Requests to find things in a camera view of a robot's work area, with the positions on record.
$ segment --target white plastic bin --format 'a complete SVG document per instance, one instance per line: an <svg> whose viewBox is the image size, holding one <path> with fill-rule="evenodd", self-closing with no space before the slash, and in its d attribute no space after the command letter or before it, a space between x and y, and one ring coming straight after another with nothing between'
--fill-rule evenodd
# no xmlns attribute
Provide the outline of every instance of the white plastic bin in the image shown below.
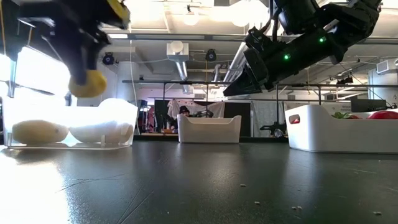
<svg viewBox="0 0 398 224"><path fill-rule="evenodd" d="M137 107L121 99L99 107L2 99L4 145L13 149L118 149L130 146Z"/></svg>
<svg viewBox="0 0 398 224"><path fill-rule="evenodd" d="M355 113L362 118L371 113ZM336 119L320 105L285 112L289 144L313 152L398 153L398 120ZM299 124L293 124L300 118Z"/></svg>
<svg viewBox="0 0 398 224"><path fill-rule="evenodd" d="M189 118L177 115L178 139L182 143L239 143L242 116Z"/></svg>

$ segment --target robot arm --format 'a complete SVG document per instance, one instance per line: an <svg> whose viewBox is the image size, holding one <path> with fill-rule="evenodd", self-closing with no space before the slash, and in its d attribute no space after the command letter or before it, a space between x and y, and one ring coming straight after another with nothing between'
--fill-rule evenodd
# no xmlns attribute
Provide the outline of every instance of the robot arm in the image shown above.
<svg viewBox="0 0 398 224"><path fill-rule="evenodd" d="M369 37L379 18L381 0L357 0L352 7L327 4L318 7L315 0L270 0L270 21L260 30L249 30L244 52L247 64L242 74L224 91L225 96L262 92L299 71L330 57L340 63L348 47ZM264 35L274 19L287 34L301 34L289 43ZM334 20L331 31L324 27Z"/></svg>
<svg viewBox="0 0 398 224"><path fill-rule="evenodd" d="M118 0L53 0L23 2L20 21L34 26L48 25L43 38L68 67L69 89L77 97L94 97L106 88L106 79L96 69L98 54L110 40L101 23L127 29L128 8Z"/></svg>

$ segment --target dark gray table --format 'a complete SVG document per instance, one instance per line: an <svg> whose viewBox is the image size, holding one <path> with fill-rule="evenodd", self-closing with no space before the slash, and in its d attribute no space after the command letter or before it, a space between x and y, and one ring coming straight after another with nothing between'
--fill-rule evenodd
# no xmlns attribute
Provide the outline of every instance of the dark gray table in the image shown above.
<svg viewBox="0 0 398 224"><path fill-rule="evenodd" d="M0 223L398 223L394 155L275 143L3 150L0 180Z"/></svg>

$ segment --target red object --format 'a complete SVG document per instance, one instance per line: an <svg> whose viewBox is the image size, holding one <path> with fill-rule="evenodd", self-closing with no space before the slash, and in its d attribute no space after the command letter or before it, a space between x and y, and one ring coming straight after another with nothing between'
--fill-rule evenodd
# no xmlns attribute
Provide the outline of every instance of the red object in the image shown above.
<svg viewBox="0 0 398 224"><path fill-rule="evenodd" d="M361 119L359 116L351 115L348 119Z"/></svg>
<svg viewBox="0 0 398 224"><path fill-rule="evenodd" d="M378 111L369 116L368 119L398 119L398 113L393 111Z"/></svg>
<svg viewBox="0 0 398 224"><path fill-rule="evenodd" d="M292 122L292 124L300 124L300 118L294 119L294 121Z"/></svg>

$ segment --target person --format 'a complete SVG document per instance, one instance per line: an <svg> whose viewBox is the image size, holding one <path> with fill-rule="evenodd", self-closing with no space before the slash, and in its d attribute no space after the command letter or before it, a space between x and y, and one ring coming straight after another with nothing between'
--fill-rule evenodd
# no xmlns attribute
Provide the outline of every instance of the person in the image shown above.
<svg viewBox="0 0 398 224"><path fill-rule="evenodd" d="M188 110L188 108L186 106L181 106L180 107L180 115L182 116L191 116L190 115L190 111ZM173 122L170 123L170 129L172 130L173 133L178 133L178 123L177 120L173 120Z"/></svg>

